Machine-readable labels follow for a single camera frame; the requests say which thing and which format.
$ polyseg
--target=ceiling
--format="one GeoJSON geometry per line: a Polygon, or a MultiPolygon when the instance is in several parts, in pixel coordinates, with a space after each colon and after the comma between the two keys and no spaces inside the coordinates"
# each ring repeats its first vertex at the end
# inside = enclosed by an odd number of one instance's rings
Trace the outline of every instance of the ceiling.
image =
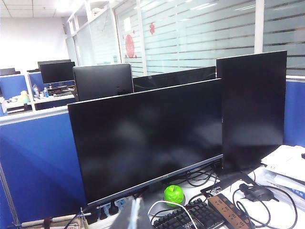
{"type": "Polygon", "coordinates": [[[40,18],[70,16],[79,0],[68,0],[70,11],[57,10],[60,0],[0,0],[2,18],[40,18]]]}

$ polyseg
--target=monitor back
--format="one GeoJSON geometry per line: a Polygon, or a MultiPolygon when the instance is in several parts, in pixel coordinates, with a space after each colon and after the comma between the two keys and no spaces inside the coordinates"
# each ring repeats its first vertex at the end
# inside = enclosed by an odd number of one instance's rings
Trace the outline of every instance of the monitor back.
{"type": "Polygon", "coordinates": [[[0,69],[0,75],[14,75],[16,74],[15,68],[0,69]]]}
{"type": "Polygon", "coordinates": [[[74,80],[74,62],[41,64],[41,76],[43,83],[58,83],[74,80]]]}
{"type": "Polygon", "coordinates": [[[68,105],[87,203],[221,158],[221,79],[68,105]]]}
{"type": "Polygon", "coordinates": [[[216,67],[197,68],[173,73],[142,76],[133,79],[135,92],[215,79],[216,67]]]}
{"type": "Polygon", "coordinates": [[[65,62],[71,62],[71,59],[67,59],[67,60],[54,60],[54,61],[38,61],[38,69],[40,71],[40,65],[41,64],[47,64],[47,63],[65,63],[65,62]]]}
{"type": "Polygon", "coordinates": [[[74,67],[73,72],[79,101],[133,92],[128,63],[74,67]]]}
{"type": "Polygon", "coordinates": [[[283,144],[287,51],[217,59],[225,168],[256,166],[283,144]]]}

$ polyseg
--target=black keyboard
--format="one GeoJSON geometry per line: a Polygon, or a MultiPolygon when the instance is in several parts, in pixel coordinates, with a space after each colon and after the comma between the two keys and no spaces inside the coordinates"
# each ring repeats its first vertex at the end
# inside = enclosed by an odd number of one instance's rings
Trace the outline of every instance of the black keyboard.
{"type": "MultiPolygon", "coordinates": [[[[188,210],[198,229],[215,229],[224,224],[223,217],[203,203],[200,198],[187,204],[188,210]]],[[[179,208],[155,220],[153,226],[157,229],[194,229],[194,225],[187,213],[179,208]]]]}
{"type": "Polygon", "coordinates": [[[65,92],[65,93],[56,94],[56,96],[54,96],[54,97],[65,96],[65,95],[70,95],[70,94],[72,94],[72,92],[65,92]]]}

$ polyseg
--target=white wall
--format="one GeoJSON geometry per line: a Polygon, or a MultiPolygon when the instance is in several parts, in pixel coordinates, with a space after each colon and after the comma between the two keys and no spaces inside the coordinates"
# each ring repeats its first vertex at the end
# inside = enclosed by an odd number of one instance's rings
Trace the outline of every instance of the white wall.
{"type": "Polygon", "coordinates": [[[1,18],[0,68],[21,73],[37,61],[68,59],[61,18],[1,18]]]}

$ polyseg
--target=blue fabric panel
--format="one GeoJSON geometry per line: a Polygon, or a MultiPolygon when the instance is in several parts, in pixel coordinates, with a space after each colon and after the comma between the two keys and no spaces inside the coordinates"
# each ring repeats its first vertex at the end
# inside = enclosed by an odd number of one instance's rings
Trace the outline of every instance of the blue fabric panel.
{"type": "Polygon", "coordinates": [[[284,144],[305,147],[305,83],[286,83],[284,144]]]}
{"type": "Polygon", "coordinates": [[[21,222],[85,205],[68,114],[1,126],[0,157],[21,222]]]}
{"type": "Polygon", "coordinates": [[[4,189],[0,183],[0,228],[5,229],[8,225],[13,222],[13,217],[10,212],[10,207],[6,196],[4,194],[4,189]]]}
{"type": "MultiPolygon", "coordinates": [[[[43,91],[43,89],[45,87],[49,87],[49,84],[48,83],[43,83],[42,81],[42,76],[41,76],[41,73],[30,73],[30,83],[31,83],[31,87],[34,86],[34,84],[37,85],[38,87],[38,91],[43,91]]],[[[64,83],[65,85],[73,85],[74,84],[74,81],[67,81],[64,83]]],[[[53,87],[57,87],[59,86],[59,83],[52,83],[52,86],[53,87]]]]}
{"type": "Polygon", "coordinates": [[[0,87],[3,97],[8,100],[13,96],[20,95],[21,91],[28,91],[24,75],[16,75],[0,78],[0,87]]]}

